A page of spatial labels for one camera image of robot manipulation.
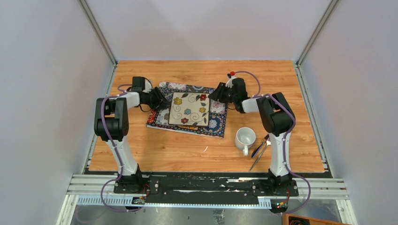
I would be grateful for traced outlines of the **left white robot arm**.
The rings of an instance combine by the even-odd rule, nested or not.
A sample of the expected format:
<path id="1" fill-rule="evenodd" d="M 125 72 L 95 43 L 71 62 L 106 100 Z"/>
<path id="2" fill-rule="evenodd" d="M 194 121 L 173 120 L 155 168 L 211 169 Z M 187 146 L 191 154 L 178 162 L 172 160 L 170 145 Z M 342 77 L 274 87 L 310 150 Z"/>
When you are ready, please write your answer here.
<path id="1" fill-rule="evenodd" d="M 96 100 L 93 130 L 109 146 L 115 157 L 118 166 L 118 176 L 115 179 L 117 192 L 137 194 L 146 187 L 127 138 L 130 128 L 128 110 L 142 105 L 149 106 L 151 111 L 159 111 L 169 108 L 171 103 L 158 87 L 141 76 L 133 77 L 129 88 L 120 94 Z"/>

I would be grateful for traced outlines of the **square floral plate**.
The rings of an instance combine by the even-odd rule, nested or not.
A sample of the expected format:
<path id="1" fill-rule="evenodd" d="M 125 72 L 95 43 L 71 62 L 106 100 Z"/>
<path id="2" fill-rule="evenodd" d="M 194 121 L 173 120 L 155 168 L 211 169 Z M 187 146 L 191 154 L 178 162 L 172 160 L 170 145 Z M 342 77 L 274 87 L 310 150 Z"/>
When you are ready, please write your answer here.
<path id="1" fill-rule="evenodd" d="M 208 95 L 208 93 L 174 92 L 168 123 L 176 126 L 208 126 L 210 114 Z"/>

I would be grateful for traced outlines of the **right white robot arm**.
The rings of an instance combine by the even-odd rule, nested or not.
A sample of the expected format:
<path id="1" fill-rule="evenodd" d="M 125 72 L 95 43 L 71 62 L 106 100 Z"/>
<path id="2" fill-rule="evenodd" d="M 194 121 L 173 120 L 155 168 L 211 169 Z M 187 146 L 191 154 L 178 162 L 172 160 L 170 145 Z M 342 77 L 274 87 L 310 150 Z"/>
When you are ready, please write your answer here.
<path id="1" fill-rule="evenodd" d="M 219 83 L 209 98 L 220 103 L 232 103 L 240 113 L 259 113 L 266 140 L 271 146 L 271 166 L 268 170 L 268 189 L 273 195 L 281 195 L 292 181 L 289 166 L 289 140 L 296 125 L 295 115 L 281 92 L 248 97 L 242 78 L 231 78 Z"/>

